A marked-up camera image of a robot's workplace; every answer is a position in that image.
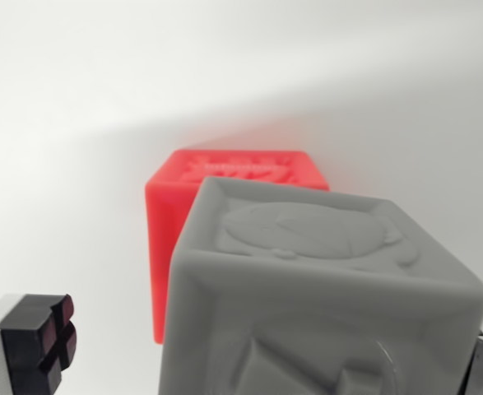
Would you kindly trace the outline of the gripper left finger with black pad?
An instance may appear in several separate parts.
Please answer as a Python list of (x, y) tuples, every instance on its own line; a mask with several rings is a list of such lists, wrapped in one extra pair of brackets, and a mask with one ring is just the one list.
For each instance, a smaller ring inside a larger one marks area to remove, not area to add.
[(7, 294), (0, 299), (0, 394), (54, 394), (74, 358), (72, 297)]

